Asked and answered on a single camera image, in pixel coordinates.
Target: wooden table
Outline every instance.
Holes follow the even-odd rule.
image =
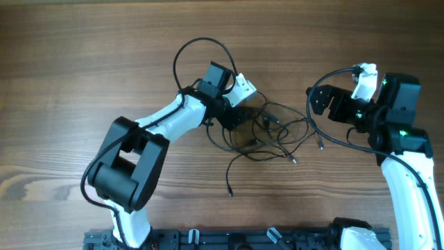
[[[83,233],[112,226],[83,200],[79,182],[111,122],[145,117],[176,92],[171,65],[186,41],[207,36],[231,50],[240,72],[269,99],[304,110],[307,87],[355,63],[420,78],[415,126],[432,139],[444,198],[444,16],[419,1],[213,1],[5,7],[0,9],[0,248],[79,249]],[[180,56],[181,82],[202,77],[216,45]],[[329,80],[352,89],[350,75]],[[345,139],[349,126],[316,117]],[[221,142],[219,129],[215,140]],[[351,140],[365,145],[366,136]],[[289,159],[239,159],[200,127],[170,147],[148,203],[154,228],[326,226],[335,217],[390,227],[390,192],[375,157],[311,138]]]

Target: robotic arm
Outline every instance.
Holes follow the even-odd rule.
[[[424,130],[412,127],[420,93],[419,80],[405,74],[387,73],[373,103],[376,65],[364,63],[359,68],[353,75],[357,83],[354,92],[331,85],[315,88],[310,100],[313,111],[322,115],[324,109],[330,107],[329,119],[353,124],[358,133],[369,133],[368,143],[373,150],[396,156],[410,165],[413,173],[392,158],[377,155],[376,159],[391,192],[400,249],[437,249],[436,230],[443,245],[444,222],[433,182],[432,146]],[[431,202],[418,178],[425,184]],[[362,230],[346,228],[342,232],[341,248],[379,249],[379,242],[369,236],[371,232]]]
[[[96,188],[97,194],[107,205],[119,211],[117,216],[123,232],[119,232],[117,218],[113,217],[113,236],[118,241],[122,241],[121,234],[124,234],[126,245],[138,249],[150,235],[145,205],[155,190],[170,143],[199,127],[209,117],[216,117],[229,130],[243,121],[236,106],[253,96],[256,88],[240,74],[236,76],[234,85],[229,87],[230,91],[224,94],[232,75],[229,69],[212,62],[197,90],[192,87],[183,89],[171,104],[148,117],[135,122],[120,117],[112,123],[101,149],[172,112],[185,98],[183,107],[170,117],[143,133],[129,136],[109,150],[88,175],[88,182]],[[120,151],[139,154],[138,163],[135,165],[122,158]]]

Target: white bracket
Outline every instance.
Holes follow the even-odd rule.
[[[256,87],[248,80],[245,79],[243,74],[236,76],[236,82],[233,89],[228,94],[224,94],[230,101],[232,107],[237,106],[241,101],[247,100],[256,94]]]
[[[364,71],[358,76],[353,74],[353,81],[357,84],[352,94],[352,99],[363,99],[370,101],[377,87],[377,70],[374,63],[361,63],[354,66],[360,66]]]

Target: black mounting bracket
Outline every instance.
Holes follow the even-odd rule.
[[[125,117],[117,118],[105,136],[100,151],[122,136],[123,142],[105,153],[92,166],[88,183],[96,188],[102,199],[110,199],[122,206],[127,213],[142,209],[154,193],[168,150],[169,141],[162,135],[140,130],[137,122]],[[137,153],[137,164],[119,154]]]

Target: wire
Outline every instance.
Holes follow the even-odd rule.
[[[225,182],[226,182],[228,194],[230,195],[230,197],[233,197],[233,191],[232,191],[232,188],[231,188],[229,180],[228,180],[228,173],[229,173],[230,168],[231,168],[231,166],[232,166],[232,164],[233,164],[233,162],[235,160],[239,159],[242,156],[244,156],[244,157],[246,157],[246,158],[248,158],[250,160],[253,160],[253,161],[266,161],[266,160],[271,160],[271,159],[274,159],[274,158],[290,158],[290,159],[292,159],[292,161],[294,161],[296,163],[296,159],[292,156],[292,154],[295,153],[296,150],[298,150],[298,148],[304,142],[306,142],[308,138],[310,138],[312,135],[314,135],[316,133],[314,131],[310,135],[307,135],[308,131],[309,131],[308,119],[307,119],[307,117],[302,112],[300,112],[299,110],[296,110],[294,108],[285,106],[285,105],[283,105],[281,103],[276,103],[276,102],[268,101],[267,97],[262,92],[258,91],[258,93],[260,95],[262,95],[262,97],[264,98],[264,103],[262,104],[261,108],[250,107],[250,106],[239,107],[239,108],[243,108],[243,109],[249,110],[252,113],[255,113],[253,115],[253,122],[252,122],[252,126],[251,126],[251,133],[252,133],[254,139],[251,140],[251,142],[259,143],[258,147],[254,148],[254,149],[245,149],[246,147],[251,146],[249,143],[247,143],[247,144],[245,144],[243,146],[238,147],[233,142],[231,131],[228,131],[229,132],[229,141],[227,140],[227,138],[225,136],[225,133],[224,133],[225,132],[224,128],[222,128],[222,138],[223,138],[223,141],[225,142],[227,147],[222,147],[219,144],[217,144],[210,136],[209,127],[212,125],[211,119],[208,119],[208,121],[206,123],[206,130],[207,130],[208,139],[210,140],[210,142],[214,146],[216,146],[216,147],[218,147],[218,148],[220,148],[220,149],[222,149],[224,151],[234,151],[234,152],[239,153],[238,156],[235,156],[230,161],[230,163],[228,164],[226,173],[225,173]],[[292,120],[290,122],[287,122],[286,124],[281,124],[274,115],[272,115],[271,113],[266,111],[266,108],[269,107],[270,105],[279,106],[281,108],[284,108],[284,109],[290,110],[292,112],[295,112],[298,115],[302,116],[302,118]],[[262,125],[259,122],[259,118],[260,117],[267,118],[267,120],[274,120],[275,123],[277,124],[277,128],[270,128],[269,126],[267,127],[265,125]],[[305,129],[305,133],[300,138],[296,138],[295,140],[292,140],[290,142],[284,142],[283,139],[286,138],[288,136],[288,134],[290,134],[290,131],[289,131],[288,127],[290,125],[298,123],[298,122],[305,122],[306,123],[307,126],[306,126],[306,129]],[[255,126],[258,126],[263,131],[266,131],[271,140],[267,141],[267,140],[263,140],[263,139],[259,138],[257,136],[256,132],[255,132]],[[271,132],[276,132],[277,133],[277,137],[273,137]],[[297,143],[297,142],[299,142],[299,144],[296,145],[296,147],[293,150],[289,151],[288,149],[285,148],[285,145],[294,144],[294,143]],[[275,153],[275,152],[269,151],[269,150],[258,150],[258,149],[260,149],[262,147],[265,147],[265,146],[270,146],[270,147],[273,147],[275,149],[278,149],[282,153]],[[268,156],[265,157],[265,158],[253,157],[252,154],[254,154],[254,153],[268,154]]]
[[[438,220],[436,218],[436,213],[435,213],[435,209],[432,203],[432,198],[430,197],[430,194],[427,191],[427,185],[424,183],[424,181],[421,179],[421,177],[419,176],[419,174],[409,165],[407,164],[405,161],[399,159],[396,156],[393,156],[391,154],[388,153],[384,153],[382,151],[377,151],[374,149],[369,149],[366,147],[361,147],[361,146],[357,146],[357,145],[353,145],[353,144],[348,144],[346,142],[342,142],[340,140],[334,139],[333,137],[330,137],[329,135],[325,134],[324,132],[322,132],[314,123],[314,120],[311,118],[311,113],[310,113],[310,101],[311,101],[311,97],[313,96],[314,90],[327,78],[337,75],[337,74],[341,74],[341,73],[345,73],[345,72],[355,72],[357,70],[360,70],[360,68],[348,68],[348,69],[339,69],[333,72],[330,72],[329,74],[324,75],[321,79],[319,79],[314,85],[313,88],[310,90],[308,97],[307,97],[307,117],[308,117],[308,121],[311,124],[311,127],[319,134],[322,135],[325,139],[329,140],[330,142],[345,146],[345,147],[349,147],[351,149],[358,149],[364,152],[369,152],[369,153],[375,153],[377,155],[380,156],[384,156],[387,158],[390,158],[392,160],[397,161],[398,163],[400,163],[401,165],[403,165],[404,167],[407,168],[407,170],[409,170],[411,172],[411,174],[413,174],[416,178],[416,180],[419,183],[419,186],[421,187],[422,191],[424,192],[424,196],[427,200],[427,205],[429,206],[429,211],[430,211],[430,217],[432,218],[432,224],[434,227],[434,232],[435,232],[435,238],[436,238],[436,246],[438,249],[442,249],[441,246],[441,235],[439,234],[439,228],[438,228]]]
[[[193,40],[190,40],[186,44],[182,45],[182,47],[179,49],[179,51],[177,52],[176,56],[174,57],[174,61],[173,61],[173,75],[174,75],[174,80],[176,80],[176,84],[177,84],[179,90],[182,89],[182,86],[180,85],[179,78],[178,78],[178,75],[177,75],[177,72],[176,72],[176,63],[178,61],[179,55],[182,52],[182,50],[184,50],[188,45],[192,44],[193,42],[197,42],[197,41],[201,41],[201,40],[207,40],[207,41],[213,42],[213,43],[218,44],[219,46],[221,46],[223,48],[223,50],[227,53],[227,56],[230,58],[230,62],[231,62],[231,65],[233,67],[234,74],[236,76],[238,75],[237,68],[236,68],[236,65],[234,63],[233,57],[231,56],[230,51],[228,51],[228,48],[225,45],[223,45],[218,40],[215,40],[215,39],[210,38],[210,37],[194,38]]]

